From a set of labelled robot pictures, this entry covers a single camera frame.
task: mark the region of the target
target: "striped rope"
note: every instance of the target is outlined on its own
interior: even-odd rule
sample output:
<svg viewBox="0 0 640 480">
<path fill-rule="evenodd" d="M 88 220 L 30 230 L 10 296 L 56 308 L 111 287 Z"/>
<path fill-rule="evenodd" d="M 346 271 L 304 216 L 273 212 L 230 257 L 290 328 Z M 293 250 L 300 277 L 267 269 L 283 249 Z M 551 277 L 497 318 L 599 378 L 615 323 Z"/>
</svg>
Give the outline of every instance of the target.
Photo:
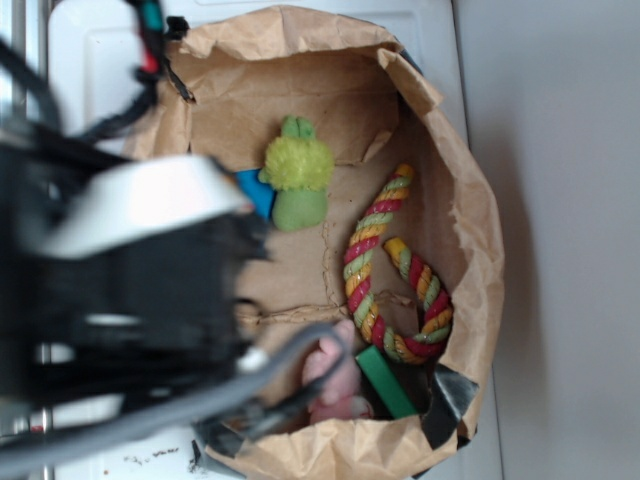
<svg viewBox="0 0 640 480">
<path fill-rule="evenodd" d="M 420 365 L 444 351 L 451 332 L 453 308 L 437 275 L 399 238 L 384 244 L 400 276 L 416 291 L 425 311 L 420 332 L 402 337 L 386 324 L 371 292 L 371 258 L 394 212 L 409 195 L 414 171 L 401 164 L 356 225 L 344 256 L 345 292 L 349 311 L 362 338 L 399 363 Z"/>
</svg>

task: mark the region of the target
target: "gray cable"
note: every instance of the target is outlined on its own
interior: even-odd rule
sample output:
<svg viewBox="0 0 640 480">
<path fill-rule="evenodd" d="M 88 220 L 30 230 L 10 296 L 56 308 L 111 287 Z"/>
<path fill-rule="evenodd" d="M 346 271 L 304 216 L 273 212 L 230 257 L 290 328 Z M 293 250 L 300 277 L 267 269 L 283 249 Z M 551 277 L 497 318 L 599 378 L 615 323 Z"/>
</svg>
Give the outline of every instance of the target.
<svg viewBox="0 0 640 480">
<path fill-rule="evenodd" d="M 346 358 L 347 347 L 330 325 L 315 324 L 295 335 L 257 372 L 87 427 L 69 437 L 56 438 L 51 444 L 8 445 L 0 449 L 0 478 L 27 475 L 43 464 L 54 465 L 76 460 L 125 441 L 149 436 L 172 425 L 193 423 L 237 407 L 265 387 L 280 368 L 291 362 L 303 348 L 322 337 L 333 338 L 342 348 L 341 357 L 325 376 L 329 377 Z"/>
</svg>

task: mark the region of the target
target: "cardboard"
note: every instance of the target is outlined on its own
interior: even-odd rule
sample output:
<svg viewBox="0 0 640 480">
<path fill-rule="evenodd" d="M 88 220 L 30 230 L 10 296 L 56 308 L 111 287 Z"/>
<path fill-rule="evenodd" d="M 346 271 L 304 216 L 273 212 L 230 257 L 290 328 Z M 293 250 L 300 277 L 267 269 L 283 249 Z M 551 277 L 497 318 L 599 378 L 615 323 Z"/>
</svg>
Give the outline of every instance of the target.
<svg viewBox="0 0 640 480">
<path fill-rule="evenodd" d="M 438 108 L 441 95 L 402 50 L 381 27 L 296 7 L 205 25 L 189 31 L 169 55 L 195 100 L 163 82 L 161 107 L 129 139 L 129 153 L 138 159 L 191 149 L 233 171 L 259 168 L 283 117 L 294 114 L 309 118 L 336 155 L 324 224 L 272 232 L 272 261 L 249 264 L 238 281 L 238 295 L 262 307 L 240 313 L 239 323 L 260 332 L 258 342 L 270 351 L 308 322 L 347 315 L 342 257 L 355 223 L 398 163 L 416 169 L 411 195 L 384 238 L 402 237 L 451 292 L 453 330 L 436 370 L 452 371 L 480 393 L 464 404 L 457 432 L 433 448 L 415 416 L 331 420 L 246 442 L 235 458 L 209 449 L 249 478 L 404 478 L 454 454 L 457 435 L 472 438 L 476 431 L 504 296 L 498 211 L 467 146 Z M 373 258 L 372 291 L 397 331 L 417 332 L 415 296 L 381 248 Z M 263 392 L 266 401 L 299 388 L 300 363 L 292 360 Z M 396 369 L 423 412 L 433 367 Z"/>
</svg>

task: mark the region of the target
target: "brown paper bag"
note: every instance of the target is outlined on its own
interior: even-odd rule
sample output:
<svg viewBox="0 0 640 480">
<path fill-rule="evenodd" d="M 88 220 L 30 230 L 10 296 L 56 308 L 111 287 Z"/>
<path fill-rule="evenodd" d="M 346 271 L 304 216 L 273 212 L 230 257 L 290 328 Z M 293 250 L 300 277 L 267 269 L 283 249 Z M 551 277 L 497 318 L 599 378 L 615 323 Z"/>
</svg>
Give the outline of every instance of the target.
<svg viewBox="0 0 640 480">
<path fill-rule="evenodd" d="M 347 315 L 348 238 L 400 162 L 410 163 L 416 178 L 385 236 L 402 237 L 439 272 L 455 308 L 437 365 L 396 369 L 425 414 L 330 420 L 245 442 L 233 458 L 208 453 L 249 478 L 279 480 L 404 478 L 454 454 L 476 431 L 501 317 L 504 252 L 493 193 L 438 108 L 440 94 L 385 29 L 302 8 L 205 25 L 170 50 L 189 95 L 169 81 L 160 85 L 160 107 L 128 142 L 135 158 L 191 150 L 234 171 L 259 168 L 288 114 L 310 119 L 336 157 L 324 224 L 274 231 L 272 261 L 250 264 L 239 281 L 239 296 L 267 312 L 239 321 L 262 329 L 267 350 L 308 322 Z M 383 252 L 375 252 L 373 265 L 372 290 L 385 318 L 402 334 L 416 333 L 411 287 Z M 263 392 L 265 401 L 299 388 L 299 371 L 294 362 Z"/>
</svg>

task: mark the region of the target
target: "green block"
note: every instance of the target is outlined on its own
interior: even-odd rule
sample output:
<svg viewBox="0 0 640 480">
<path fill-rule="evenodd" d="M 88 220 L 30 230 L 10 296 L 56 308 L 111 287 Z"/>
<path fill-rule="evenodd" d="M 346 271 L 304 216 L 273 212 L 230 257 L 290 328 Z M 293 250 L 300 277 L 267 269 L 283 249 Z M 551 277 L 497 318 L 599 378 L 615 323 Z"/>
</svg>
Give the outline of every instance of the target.
<svg viewBox="0 0 640 480">
<path fill-rule="evenodd" d="M 393 418 L 398 419 L 418 414 L 376 346 L 372 345 L 360 353 L 356 357 L 356 362 Z"/>
</svg>

